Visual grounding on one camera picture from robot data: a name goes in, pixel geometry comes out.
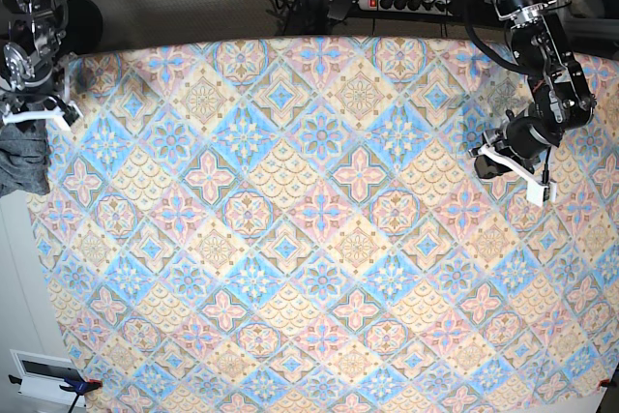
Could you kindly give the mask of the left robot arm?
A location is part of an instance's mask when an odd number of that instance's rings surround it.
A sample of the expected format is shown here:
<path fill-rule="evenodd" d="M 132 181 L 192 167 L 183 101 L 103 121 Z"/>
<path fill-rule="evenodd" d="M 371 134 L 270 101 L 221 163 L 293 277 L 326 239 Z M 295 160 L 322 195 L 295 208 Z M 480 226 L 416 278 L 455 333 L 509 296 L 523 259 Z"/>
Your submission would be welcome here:
<path fill-rule="evenodd" d="M 548 164 L 564 134 L 590 123 L 597 104 L 583 69 L 575 59 L 561 21 L 554 11 L 558 0 L 491 0 L 498 19 L 510 28 L 509 50 L 514 59 L 498 55 L 464 21 L 469 39 L 502 68 L 526 77 L 532 101 L 519 114 L 506 113 L 497 128 L 484 131 L 482 144 L 470 149 L 479 178 L 490 180 L 508 172 L 526 182 L 526 198 L 543 206 L 554 201 L 557 184 L 538 162 Z"/>

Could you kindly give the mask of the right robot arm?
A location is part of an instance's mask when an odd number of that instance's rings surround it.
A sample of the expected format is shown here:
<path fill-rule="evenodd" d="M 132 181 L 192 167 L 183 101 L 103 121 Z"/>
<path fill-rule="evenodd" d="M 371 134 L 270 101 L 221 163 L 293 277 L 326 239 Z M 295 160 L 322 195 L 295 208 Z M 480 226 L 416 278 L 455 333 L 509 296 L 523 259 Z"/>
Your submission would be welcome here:
<path fill-rule="evenodd" d="M 1 126 L 25 132 L 49 120 L 68 132 L 81 111 L 65 73 L 73 55 L 62 49 L 69 21 L 65 0 L 1 0 L 8 33 L 1 39 Z"/>

